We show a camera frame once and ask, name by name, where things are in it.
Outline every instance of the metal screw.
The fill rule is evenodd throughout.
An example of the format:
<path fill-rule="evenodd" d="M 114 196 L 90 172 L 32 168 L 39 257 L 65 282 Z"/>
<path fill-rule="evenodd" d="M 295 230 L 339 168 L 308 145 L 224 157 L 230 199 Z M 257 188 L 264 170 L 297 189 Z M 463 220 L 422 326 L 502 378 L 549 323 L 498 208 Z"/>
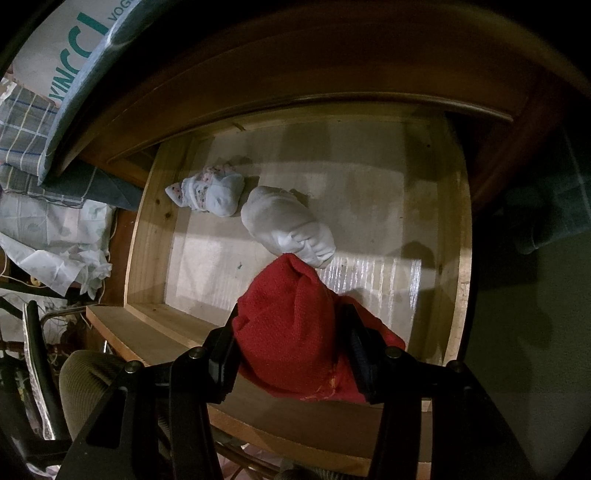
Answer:
<path fill-rule="evenodd" d="M 205 348 L 202 346 L 194 346 L 189 350 L 189 357 L 196 360 L 197 358 L 201 358 L 205 355 L 206 351 Z"/>
<path fill-rule="evenodd" d="M 452 360 L 447 364 L 447 367 L 450 368 L 457 374 L 464 373 L 466 370 L 466 365 L 458 360 Z"/>
<path fill-rule="evenodd" d="M 385 353 L 388 358 L 391 358 L 393 360 L 402 357 L 402 350 L 397 346 L 387 347 Z"/>
<path fill-rule="evenodd" d="M 144 364 L 139 360 L 132 360 L 131 362 L 127 362 L 125 364 L 125 371 L 129 374 L 134 374 L 142 368 Z"/>

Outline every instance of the red cloth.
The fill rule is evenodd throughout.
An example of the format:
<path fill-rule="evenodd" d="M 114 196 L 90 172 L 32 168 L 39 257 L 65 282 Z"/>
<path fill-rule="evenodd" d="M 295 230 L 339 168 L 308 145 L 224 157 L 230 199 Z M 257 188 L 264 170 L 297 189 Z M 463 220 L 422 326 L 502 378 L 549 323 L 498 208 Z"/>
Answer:
<path fill-rule="evenodd" d="M 240 373 L 274 397 L 364 403 L 349 360 L 336 342 L 335 310 L 352 303 L 387 345 L 404 341 L 348 296 L 338 296 L 294 254 L 267 265 L 238 299 L 232 321 L 242 351 Z"/>

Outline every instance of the plaid fabric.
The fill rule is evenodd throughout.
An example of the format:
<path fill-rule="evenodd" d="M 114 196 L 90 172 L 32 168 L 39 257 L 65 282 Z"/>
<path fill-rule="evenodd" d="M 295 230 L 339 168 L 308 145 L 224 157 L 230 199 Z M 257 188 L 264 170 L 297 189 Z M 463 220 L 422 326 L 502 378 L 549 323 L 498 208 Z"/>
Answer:
<path fill-rule="evenodd" d="M 0 104 L 0 163 L 38 176 L 56 106 L 17 85 Z"/>
<path fill-rule="evenodd" d="M 82 207 L 83 197 L 51 192 L 38 184 L 38 178 L 11 165 L 0 165 L 0 186 L 5 192 L 21 193 L 65 207 Z"/>
<path fill-rule="evenodd" d="M 20 85 L 0 103 L 0 185 L 6 192 L 80 207 L 83 197 L 38 186 L 41 155 L 56 112 L 52 102 Z"/>

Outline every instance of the green lettering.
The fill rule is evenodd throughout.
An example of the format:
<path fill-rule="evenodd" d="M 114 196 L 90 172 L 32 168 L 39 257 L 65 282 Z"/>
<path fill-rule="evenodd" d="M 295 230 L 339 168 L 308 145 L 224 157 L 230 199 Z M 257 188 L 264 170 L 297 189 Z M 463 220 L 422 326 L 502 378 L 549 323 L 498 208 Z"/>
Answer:
<path fill-rule="evenodd" d="M 64 48 L 60 53 L 60 60 L 64 67 L 70 70 L 74 75 L 78 73 L 80 70 L 75 69 L 70 62 L 68 62 L 68 57 L 70 56 L 70 50 Z"/>
<path fill-rule="evenodd" d="M 68 91 L 62 85 L 60 85 L 59 83 L 52 82 L 51 85 L 54 86 L 55 88 L 60 89 L 64 93 L 68 93 Z"/>
<path fill-rule="evenodd" d="M 56 68 L 56 72 L 57 73 L 61 73 L 65 78 L 63 78 L 63 77 L 53 77 L 53 81 L 55 83 L 58 83 L 59 85 L 62 85 L 67 90 L 69 90 L 70 87 L 72 86 L 72 81 L 74 81 L 74 76 L 72 74 L 66 72 L 65 70 L 59 68 L 59 67 Z"/>
<path fill-rule="evenodd" d="M 51 87 L 51 91 L 52 93 L 49 94 L 49 98 L 57 98 L 58 100 L 64 99 L 64 97 L 57 94 L 57 90 L 55 88 Z"/>
<path fill-rule="evenodd" d="M 86 14 L 83 14 L 82 12 L 78 14 L 78 20 L 84 23 L 84 25 L 92 28 L 92 30 L 96 30 L 101 35 L 106 35 L 109 31 L 108 27 L 104 26 L 99 21 L 96 21 L 94 18 L 89 17 Z"/>
<path fill-rule="evenodd" d="M 83 48 L 80 48 L 80 46 L 78 45 L 76 39 L 78 38 L 78 35 L 80 35 L 80 33 L 81 32 L 79 27 L 73 27 L 68 33 L 68 42 L 70 43 L 70 47 L 72 47 L 72 50 L 74 50 L 81 57 L 87 59 L 88 57 L 90 57 L 90 54 L 92 52 L 84 50 Z"/>

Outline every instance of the white sock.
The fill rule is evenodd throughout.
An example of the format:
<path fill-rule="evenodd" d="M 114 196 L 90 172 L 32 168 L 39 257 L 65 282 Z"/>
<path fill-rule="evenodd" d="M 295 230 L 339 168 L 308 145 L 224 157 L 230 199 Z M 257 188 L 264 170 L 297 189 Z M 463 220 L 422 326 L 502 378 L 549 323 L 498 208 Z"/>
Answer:
<path fill-rule="evenodd" d="M 200 173 L 174 183 L 166 194 L 179 207 L 199 212 L 212 212 L 225 217 L 233 215 L 244 189 L 244 177 L 228 164 L 206 167 Z"/>
<path fill-rule="evenodd" d="M 335 254 L 330 229 L 283 189 L 255 188 L 242 207 L 241 218 L 252 237 L 274 255 L 293 253 L 318 268 Z"/>

